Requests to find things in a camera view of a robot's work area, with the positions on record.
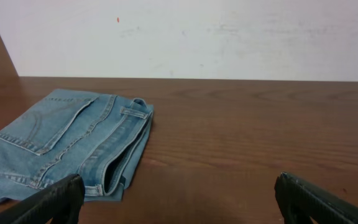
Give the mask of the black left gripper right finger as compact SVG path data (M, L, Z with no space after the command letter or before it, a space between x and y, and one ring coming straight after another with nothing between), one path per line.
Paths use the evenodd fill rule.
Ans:
M285 224L358 224L358 207L291 173L282 172L274 189Z

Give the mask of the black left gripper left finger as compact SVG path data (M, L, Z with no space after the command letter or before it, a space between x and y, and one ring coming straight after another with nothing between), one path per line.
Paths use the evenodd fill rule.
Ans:
M0 213L0 224L77 224L85 199L78 174L70 174Z

